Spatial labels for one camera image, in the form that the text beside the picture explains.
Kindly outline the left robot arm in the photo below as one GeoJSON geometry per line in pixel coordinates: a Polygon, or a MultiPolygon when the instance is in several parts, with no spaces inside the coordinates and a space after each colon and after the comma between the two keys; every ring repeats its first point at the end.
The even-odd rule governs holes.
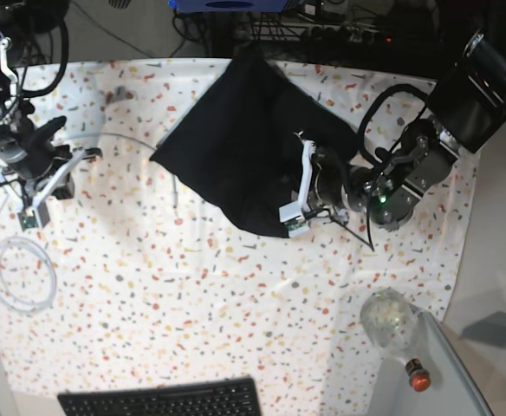
{"type": "Polygon", "coordinates": [[[366,227],[396,231],[416,205],[443,182],[461,150],[477,153],[506,123],[506,58],[478,30],[466,43],[453,70],[426,94],[396,84],[378,95],[365,113],[356,138],[369,167],[341,160],[329,146],[302,141],[302,178],[291,202],[279,209],[289,237],[308,231],[314,219],[346,228],[350,213],[366,227]],[[397,93],[424,102],[416,118],[388,149],[364,146],[369,121],[397,93]]]}

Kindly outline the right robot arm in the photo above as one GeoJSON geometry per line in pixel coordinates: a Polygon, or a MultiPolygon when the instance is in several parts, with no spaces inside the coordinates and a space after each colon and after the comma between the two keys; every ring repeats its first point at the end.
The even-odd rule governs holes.
{"type": "Polygon", "coordinates": [[[71,199],[75,194],[71,172],[81,161],[102,155],[96,147],[54,145],[66,117],[55,117],[41,127],[30,119],[35,112],[32,100],[51,94],[66,73],[68,7],[67,1],[0,1],[0,160],[5,164],[0,187],[19,184],[17,217],[23,230],[45,227],[50,220],[48,197],[71,199]],[[27,71],[39,50],[36,35],[54,29],[61,41],[55,78],[44,88],[27,89],[27,71]]]}

